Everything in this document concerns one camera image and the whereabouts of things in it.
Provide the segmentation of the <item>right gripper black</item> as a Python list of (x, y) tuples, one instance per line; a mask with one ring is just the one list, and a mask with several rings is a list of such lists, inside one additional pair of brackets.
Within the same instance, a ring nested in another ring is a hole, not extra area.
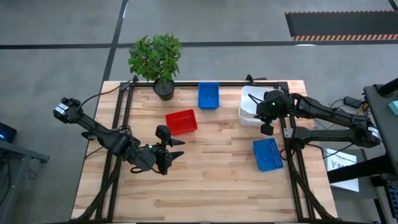
[(279, 90), (267, 91), (264, 93), (264, 99), (257, 104), (256, 118), (264, 123), (261, 125), (261, 133), (267, 136), (274, 134), (274, 127), (270, 124), (277, 118), (286, 118), (289, 116), (289, 109), (292, 104), (291, 98)]

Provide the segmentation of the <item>dark grey side table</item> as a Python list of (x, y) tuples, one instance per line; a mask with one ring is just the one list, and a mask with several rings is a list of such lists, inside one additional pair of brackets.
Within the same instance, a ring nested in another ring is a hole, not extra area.
[(376, 126), (381, 134), (386, 154), (398, 174), (398, 115), (389, 105), (398, 101), (398, 78), (386, 83), (363, 88)]

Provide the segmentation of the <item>green leafy plant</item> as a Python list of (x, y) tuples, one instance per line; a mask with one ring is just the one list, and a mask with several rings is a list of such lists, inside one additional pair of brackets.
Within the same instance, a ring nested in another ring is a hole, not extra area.
[(147, 35), (136, 40), (129, 49), (128, 65), (131, 73), (147, 81), (161, 79), (171, 82), (180, 74), (178, 60), (183, 47), (172, 34)]

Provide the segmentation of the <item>black device with blue light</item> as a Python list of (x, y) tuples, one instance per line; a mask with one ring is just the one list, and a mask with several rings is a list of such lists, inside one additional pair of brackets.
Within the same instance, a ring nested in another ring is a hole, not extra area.
[(17, 130), (0, 122), (0, 141), (13, 143)]

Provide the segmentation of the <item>black plant pot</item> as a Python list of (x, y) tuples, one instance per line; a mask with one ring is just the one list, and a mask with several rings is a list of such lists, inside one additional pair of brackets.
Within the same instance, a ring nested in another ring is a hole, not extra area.
[(163, 101), (171, 100), (174, 96), (174, 90), (174, 81), (165, 81), (163, 78), (158, 78), (153, 84), (153, 91)]

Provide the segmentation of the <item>white plastic bin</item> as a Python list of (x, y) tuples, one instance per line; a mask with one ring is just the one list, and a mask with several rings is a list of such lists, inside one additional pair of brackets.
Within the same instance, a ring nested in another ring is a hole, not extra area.
[(252, 94), (255, 98), (264, 100), (264, 94), (270, 91), (275, 91), (275, 89), (256, 86), (244, 86), (242, 88), (238, 112), (239, 124), (241, 126), (260, 127), (263, 124), (260, 119), (255, 118), (257, 115), (257, 103), (260, 103), (260, 101), (256, 100), (254, 102), (250, 99), (249, 94)]

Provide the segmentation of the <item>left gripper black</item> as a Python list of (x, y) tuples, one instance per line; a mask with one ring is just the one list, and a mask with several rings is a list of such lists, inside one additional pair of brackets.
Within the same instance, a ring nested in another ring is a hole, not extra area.
[[(131, 168), (131, 173), (141, 173), (149, 170), (162, 175), (168, 174), (169, 167), (172, 162), (184, 154), (183, 151), (169, 152), (162, 147), (184, 145), (184, 141), (173, 139), (171, 137), (171, 130), (165, 125), (158, 125), (155, 135), (160, 139), (159, 144), (146, 144), (142, 147), (133, 146), (131, 149), (132, 159), (130, 161), (135, 165)], [(154, 169), (154, 164), (157, 162), (158, 170)]]

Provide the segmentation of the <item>blue crate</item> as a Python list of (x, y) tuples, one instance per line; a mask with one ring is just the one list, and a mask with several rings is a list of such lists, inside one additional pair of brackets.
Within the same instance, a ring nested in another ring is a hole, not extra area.
[(388, 184), (387, 185), (389, 200), (391, 201), (391, 208), (395, 215), (398, 215), (398, 185)]

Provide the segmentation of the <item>black hazard-striped floor mat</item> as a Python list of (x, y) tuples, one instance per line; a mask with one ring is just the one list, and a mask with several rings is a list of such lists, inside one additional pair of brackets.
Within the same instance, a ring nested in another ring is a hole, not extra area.
[(398, 11), (286, 12), (294, 41), (398, 40)]

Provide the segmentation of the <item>black support beam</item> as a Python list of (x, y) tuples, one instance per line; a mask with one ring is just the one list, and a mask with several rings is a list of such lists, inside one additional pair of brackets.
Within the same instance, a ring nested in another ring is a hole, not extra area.
[(381, 174), (398, 174), (398, 162), (387, 154), (327, 172), (331, 184)]

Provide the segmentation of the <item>grey metal cart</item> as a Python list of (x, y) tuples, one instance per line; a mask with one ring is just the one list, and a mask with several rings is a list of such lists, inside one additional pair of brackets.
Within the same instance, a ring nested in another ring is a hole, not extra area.
[(30, 161), (48, 163), (50, 155), (0, 141), (0, 224), (10, 224)]

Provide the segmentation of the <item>white paper sign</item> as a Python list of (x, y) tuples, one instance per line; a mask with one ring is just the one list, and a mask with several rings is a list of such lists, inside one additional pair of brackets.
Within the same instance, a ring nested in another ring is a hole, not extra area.
[(359, 192), (358, 178), (354, 178), (346, 171), (347, 167), (353, 166), (361, 161), (358, 152), (355, 150), (337, 152), (336, 149), (326, 148), (323, 157), (329, 183), (332, 187)]

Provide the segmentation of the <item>black power adapter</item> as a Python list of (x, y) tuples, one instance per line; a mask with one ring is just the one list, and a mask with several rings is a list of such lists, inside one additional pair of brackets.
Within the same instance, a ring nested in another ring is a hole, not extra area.
[(350, 107), (359, 109), (362, 106), (363, 101), (362, 100), (358, 100), (356, 98), (352, 98), (350, 96), (346, 96), (346, 97), (343, 98), (343, 103), (346, 106), (350, 106)]

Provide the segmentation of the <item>blue plastic slotted basket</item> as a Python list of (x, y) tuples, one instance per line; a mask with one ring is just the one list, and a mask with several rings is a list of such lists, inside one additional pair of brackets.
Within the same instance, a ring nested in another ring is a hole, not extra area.
[(219, 83), (199, 83), (198, 107), (203, 110), (215, 110), (220, 106)]
[(274, 138), (257, 140), (252, 143), (257, 166), (267, 172), (282, 169), (284, 164)]

